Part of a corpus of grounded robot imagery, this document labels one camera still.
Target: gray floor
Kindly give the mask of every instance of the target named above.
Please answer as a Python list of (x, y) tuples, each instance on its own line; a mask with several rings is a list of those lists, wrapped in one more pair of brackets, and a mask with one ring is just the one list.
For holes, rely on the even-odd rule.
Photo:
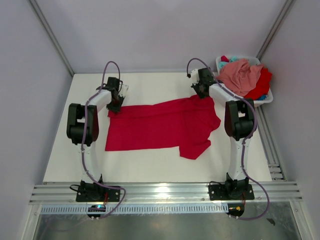
[[(257, 216), (265, 207), (265, 203), (247, 203), (243, 217)], [(271, 203), (269, 212), (253, 221), (235, 220), (225, 213), (118, 215), (74, 227), (86, 219), (79, 214), (41, 215), (34, 240), (301, 239), (288, 202)]]

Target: laundry basket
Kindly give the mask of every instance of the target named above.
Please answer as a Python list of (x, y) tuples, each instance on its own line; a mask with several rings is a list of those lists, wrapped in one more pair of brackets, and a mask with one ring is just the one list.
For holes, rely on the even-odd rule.
[[(232, 55), (225, 55), (225, 56), (228, 59), (230, 59), (232, 57)], [(236, 57), (238, 59), (247, 59), (249, 61), (250, 65), (259, 65), (260, 64), (259, 59), (256, 58), (256, 57), (253, 57), (253, 56), (236, 56)], [(220, 69), (219, 69), (219, 63), (220, 62), (221, 62), (221, 56), (218, 56), (215, 59), (216, 69), (217, 69), (218, 75), (220, 74)], [(269, 89), (269, 92), (266, 95), (266, 98), (264, 100), (262, 100), (262, 101), (255, 100), (254, 101), (254, 106), (258, 107), (258, 106), (260, 106), (262, 104), (268, 104), (268, 103), (271, 103), (273, 100), (274, 100), (274, 96), (272, 95), (271, 89)]]

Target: white vent strip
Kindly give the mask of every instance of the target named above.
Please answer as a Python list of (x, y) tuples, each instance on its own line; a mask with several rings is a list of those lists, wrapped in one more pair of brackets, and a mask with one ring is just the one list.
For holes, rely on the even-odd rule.
[[(40, 214), (86, 214), (92, 205), (44, 205)], [(106, 213), (116, 205), (107, 204)], [(227, 213), (227, 203), (164, 203), (164, 204), (124, 204), (120, 205), (112, 214), (203, 214)], [(104, 212), (90, 212), (90, 214), (104, 214)]]

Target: white table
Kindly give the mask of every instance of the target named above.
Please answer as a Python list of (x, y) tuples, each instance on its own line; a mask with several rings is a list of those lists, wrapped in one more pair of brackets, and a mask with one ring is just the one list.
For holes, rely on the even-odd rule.
[[(79, 182), (82, 165), (76, 147), (67, 138), (68, 107), (83, 103), (100, 86), (102, 74), (76, 74), (64, 106), (55, 137), (44, 182)], [(195, 95), (191, 80), (185, 73), (124, 73), (121, 80), (129, 86), (124, 106), (157, 104)], [(220, 127), (213, 131), (211, 146), (196, 160), (179, 156), (179, 147), (131, 151), (105, 151), (109, 129), (108, 110), (98, 114), (99, 137), (96, 141), (97, 158), (104, 182), (222, 182), (230, 164), (230, 140), (224, 129), (225, 108), (215, 104)], [(261, 182), (271, 176), (259, 132), (252, 137), (248, 152), (248, 173)]]

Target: gray wall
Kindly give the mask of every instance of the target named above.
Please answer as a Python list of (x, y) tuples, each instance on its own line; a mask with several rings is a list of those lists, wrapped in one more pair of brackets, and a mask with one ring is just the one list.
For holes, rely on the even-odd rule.
[(124, 72), (154, 72), (185, 71), (193, 57), (255, 56), (283, 3), (38, 0), (76, 73), (101, 73), (107, 59)]
[(0, 238), (15, 240), (71, 85), (26, 0), (0, 3)]
[(296, 180), (319, 230), (320, 1), (296, 1), (263, 63), (274, 74), (265, 105), (289, 180)]

